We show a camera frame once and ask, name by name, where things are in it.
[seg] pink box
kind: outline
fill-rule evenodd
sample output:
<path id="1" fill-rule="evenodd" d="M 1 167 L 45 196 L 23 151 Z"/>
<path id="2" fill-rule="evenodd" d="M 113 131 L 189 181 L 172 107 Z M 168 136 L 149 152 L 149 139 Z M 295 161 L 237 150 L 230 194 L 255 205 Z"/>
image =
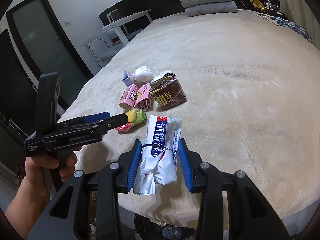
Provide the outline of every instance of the pink box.
<path id="1" fill-rule="evenodd" d="M 135 84 L 127 87 L 120 99 L 119 106 L 128 111 L 133 108 L 137 91 L 138 87 Z"/>
<path id="2" fill-rule="evenodd" d="M 141 108 L 146 111 L 151 106 L 150 83 L 143 85 L 137 93 L 137 99 L 134 107 Z"/>

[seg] metal screw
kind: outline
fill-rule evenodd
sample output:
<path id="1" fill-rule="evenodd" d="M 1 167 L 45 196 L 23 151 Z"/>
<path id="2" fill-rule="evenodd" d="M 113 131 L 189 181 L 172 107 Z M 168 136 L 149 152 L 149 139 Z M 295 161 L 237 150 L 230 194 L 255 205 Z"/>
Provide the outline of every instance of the metal screw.
<path id="1" fill-rule="evenodd" d="M 244 173 L 243 171 L 237 171 L 237 172 L 236 172 L 236 175 L 237 175 L 239 178 L 244 178 L 245 173 Z"/>
<path id="2" fill-rule="evenodd" d="M 83 171 L 81 170 L 78 170 L 78 171 L 75 171 L 75 173 L 73 174 L 76 178 L 79 178 L 83 175 Z"/>
<path id="3" fill-rule="evenodd" d="M 113 170 L 116 170 L 120 167 L 119 163 L 111 163 L 110 164 L 110 168 L 113 169 Z"/>
<path id="4" fill-rule="evenodd" d="M 206 162 L 203 162 L 200 164 L 200 167 L 203 168 L 203 169 L 207 169 L 210 167 L 210 164 L 209 163 L 206 163 Z"/>

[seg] beige blanket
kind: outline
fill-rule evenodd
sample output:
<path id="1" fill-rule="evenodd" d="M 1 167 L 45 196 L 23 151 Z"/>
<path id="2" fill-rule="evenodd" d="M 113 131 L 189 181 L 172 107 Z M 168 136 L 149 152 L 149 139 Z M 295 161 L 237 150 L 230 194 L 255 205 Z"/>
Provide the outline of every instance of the beige blanket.
<path id="1" fill-rule="evenodd" d="M 153 104 L 147 115 L 182 118 L 189 149 L 220 171 L 245 171 L 281 218 L 320 197 L 320 51 L 309 41 L 245 10 L 161 18 L 83 87 L 61 120 L 122 113 L 122 70 L 141 65 L 154 74 L 172 70 L 188 100 L 164 112 Z M 144 141 L 146 129 L 147 122 L 127 134 L 108 132 L 77 153 L 76 168 L 100 170 Z M 199 203 L 180 167 L 178 182 L 157 185 L 156 195 L 119 194 L 130 211 L 194 228 Z"/>

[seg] teddy bear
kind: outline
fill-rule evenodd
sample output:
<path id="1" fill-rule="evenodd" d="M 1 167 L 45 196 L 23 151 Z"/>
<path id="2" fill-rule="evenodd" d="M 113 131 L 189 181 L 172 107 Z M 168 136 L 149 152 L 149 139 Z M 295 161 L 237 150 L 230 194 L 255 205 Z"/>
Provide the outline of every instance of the teddy bear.
<path id="1" fill-rule="evenodd" d="M 250 0 L 250 2 L 253 3 L 253 7 L 255 9 L 260 9 L 260 10 L 263 10 L 263 11 L 266 10 L 265 7 L 263 6 L 263 3 L 260 2 L 259 0 Z"/>

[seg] brown box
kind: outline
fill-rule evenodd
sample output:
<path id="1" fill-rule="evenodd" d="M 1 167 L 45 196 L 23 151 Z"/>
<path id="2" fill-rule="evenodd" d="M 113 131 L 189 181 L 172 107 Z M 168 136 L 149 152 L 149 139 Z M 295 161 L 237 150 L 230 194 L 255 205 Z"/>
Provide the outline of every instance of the brown box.
<path id="1" fill-rule="evenodd" d="M 150 83 L 150 87 L 150 95 L 161 106 L 162 110 L 168 110 L 187 101 L 186 95 L 173 73 L 168 73 Z"/>

